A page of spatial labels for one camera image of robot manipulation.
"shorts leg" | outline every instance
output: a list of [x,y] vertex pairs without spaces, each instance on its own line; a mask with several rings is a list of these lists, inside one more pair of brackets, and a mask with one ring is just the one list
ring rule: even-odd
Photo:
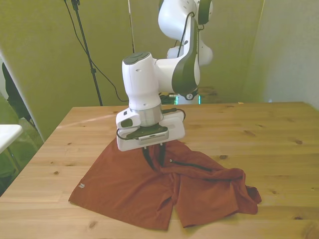
[[230,181],[180,177],[176,211],[183,227],[207,224],[238,211]]

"orange shorts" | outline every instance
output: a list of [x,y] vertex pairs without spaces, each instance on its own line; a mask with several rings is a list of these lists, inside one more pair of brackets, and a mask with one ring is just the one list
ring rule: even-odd
[[70,202],[135,226],[167,230],[173,206],[183,227],[239,212],[261,202],[245,173],[226,169],[179,141],[121,152],[113,140],[76,186]]

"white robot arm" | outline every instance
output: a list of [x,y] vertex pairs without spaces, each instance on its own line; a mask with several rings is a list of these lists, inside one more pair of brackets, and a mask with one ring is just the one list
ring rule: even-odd
[[198,25],[212,13],[211,0],[160,0],[159,27],[181,46],[168,51],[168,59],[149,52],[135,53],[122,62],[129,108],[118,113],[119,150],[147,147],[184,137],[184,112],[162,110],[159,92],[175,92],[185,100],[197,95],[199,66],[209,64],[212,51],[201,40]]

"table surface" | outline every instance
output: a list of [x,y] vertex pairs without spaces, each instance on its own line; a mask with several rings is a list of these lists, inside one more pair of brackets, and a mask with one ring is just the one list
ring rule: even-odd
[[68,203],[72,190],[115,137],[124,107],[73,108],[0,198],[5,239],[318,239],[319,112],[304,103],[180,106],[181,141],[247,174],[263,202],[183,229],[173,211],[168,232],[138,228]]

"black cable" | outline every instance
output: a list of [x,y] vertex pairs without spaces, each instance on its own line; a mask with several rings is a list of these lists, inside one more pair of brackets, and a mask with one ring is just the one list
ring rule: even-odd
[[[66,8],[67,8],[67,10],[68,10],[68,12],[69,12],[69,16],[70,16],[70,18],[71,18],[71,22],[72,22],[72,26],[73,26],[73,29],[74,29],[75,36],[76,36],[76,38],[78,39],[80,45],[82,46],[84,52],[87,54],[87,52],[86,52],[86,50],[85,50],[85,48],[84,48],[84,46],[83,46],[81,40],[79,39],[78,34],[77,34],[77,32],[76,32],[76,28],[75,28],[75,25],[74,25],[74,21],[73,21],[73,18],[72,18],[70,9],[69,9],[69,7],[68,7],[68,4],[66,3],[66,0],[64,0],[64,3],[65,3],[65,5],[66,5]],[[117,91],[117,89],[116,89],[116,86],[115,86],[115,85],[113,84],[113,82],[99,69],[99,67],[93,62],[92,59],[91,59],[91,62],[92,62],[92,64],[96,67],[96,69],[97,69],[97,70],[110,82],[110,84],[113,86],[113,88],[114,88],[114,90],[115,90],[115,93],[116,93],[116,96],[117,96],[117,98],[119,99],[119,101],[121,101],[121,102],[128,102],[128,100],[122,100],[122,99],[120,98],[120,96],[119,96],[119,94],[118,94],[118,91]]]
[[179,49],[178,49],[177,57],[179,57],[179,54],[180,54],[180,49],[181,49],[181,46],[182,46],[182,44],[183,44],[183,39],[184,39],[185,33],[186,33],[188,17],[189,17],[191,14],[193,14],[193,16],[195,16],[194,12],[192,12],[192,11],[191,11],[189,14],[187,14],[186,21],[185,21],[185,26],[184,26],[184,31],[183,31],[183,35],[181,36],[181,40],[180,40],[180,44],[179,44]]
[[122,139],[122,140],[126,140],[125,138],[123,138],[123,137],[121,137],[121,136],[119,135],[119,131],[120,131],[120,129],[118,129],[118,130],[116,131],[116,136],[119,137],[119,138]]
[[202,26],[203,26],[203,28],[202,29],[198,29],[198,31],[203,31],[205,29],[205,26],[204,25],[202,25]]
[[177,111],[182,111],[183,113],[184,113],[184,119],[183,119],[183,121],[185,120],[185,118],[186,118],[186,113],[185,113],[185,111],[183,111],[182,109],[176,109]]

